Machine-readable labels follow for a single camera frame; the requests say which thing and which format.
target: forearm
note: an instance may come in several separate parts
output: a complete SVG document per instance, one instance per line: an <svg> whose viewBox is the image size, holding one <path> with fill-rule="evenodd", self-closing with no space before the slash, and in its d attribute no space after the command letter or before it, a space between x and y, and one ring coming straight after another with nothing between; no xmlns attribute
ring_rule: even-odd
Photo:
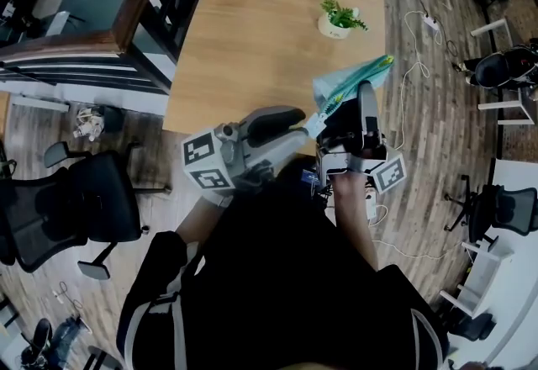
<svg viewBox="0 0 538 370"><path fill-rule="evenodd" d="M224 207L218 207L207 199L200 198L179 224L176 232L185 243L194 241L204 243L213 232L224 210Z"/></svg>
<svg viewBox="0 0 538 370"><path fill-rule="evenodd" d="M336 225L344 231L362 257L377 270L377 253L368 228L366 195L340 196L335 193Z"/></svg>

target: person's right arm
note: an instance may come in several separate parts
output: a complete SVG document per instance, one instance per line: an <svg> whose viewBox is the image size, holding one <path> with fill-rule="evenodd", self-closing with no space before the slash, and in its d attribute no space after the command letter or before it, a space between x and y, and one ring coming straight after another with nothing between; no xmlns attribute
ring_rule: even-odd
<svg viewBox="0 0 538 370"><path fill-rule="evenodd" d="M368 228L366 207L367 177L358 172L347 172L331 177L335 193L336 226L344 231L351 244L377 271L377 253Z"/></svg>

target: jeans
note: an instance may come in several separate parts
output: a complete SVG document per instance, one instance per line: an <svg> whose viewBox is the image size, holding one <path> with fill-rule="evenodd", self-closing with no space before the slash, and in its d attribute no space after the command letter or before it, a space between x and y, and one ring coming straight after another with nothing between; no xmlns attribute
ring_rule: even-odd
<svg viewBox="0 0 538 370"><path fill-rule="evenodd" d="M80 329L81 327L74 318L68 318L56 329L47 353L50 369L56 370L65 368L71 344L75 340Z"/></svg>

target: wooden table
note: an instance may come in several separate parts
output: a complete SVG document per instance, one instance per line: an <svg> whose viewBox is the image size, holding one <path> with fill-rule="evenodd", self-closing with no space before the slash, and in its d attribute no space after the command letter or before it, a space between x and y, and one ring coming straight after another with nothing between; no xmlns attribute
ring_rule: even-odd
<svg viewBox="0 0 538 370"><path fill-rule="evenodd" d="M200 0L179 57L163 128L195 133L272 105L316 111L312 79L385 53L383 0L358 7L370 30L346 40L317 28L321 0ZM382 106L382 89L377 90Z"/></svg>

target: sleeve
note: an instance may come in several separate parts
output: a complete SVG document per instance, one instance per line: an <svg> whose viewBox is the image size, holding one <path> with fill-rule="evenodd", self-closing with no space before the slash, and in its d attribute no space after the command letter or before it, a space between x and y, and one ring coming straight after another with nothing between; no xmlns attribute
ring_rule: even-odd
<svg viewBox="0 0 538 370"><path fill-rule="evenodd" d="M187 263L187 245L173 231L156 234L145 255L119 317L116 346L124 355L125 336L133 313L143 303L156 299L166 291L181 267Z"/></svg>

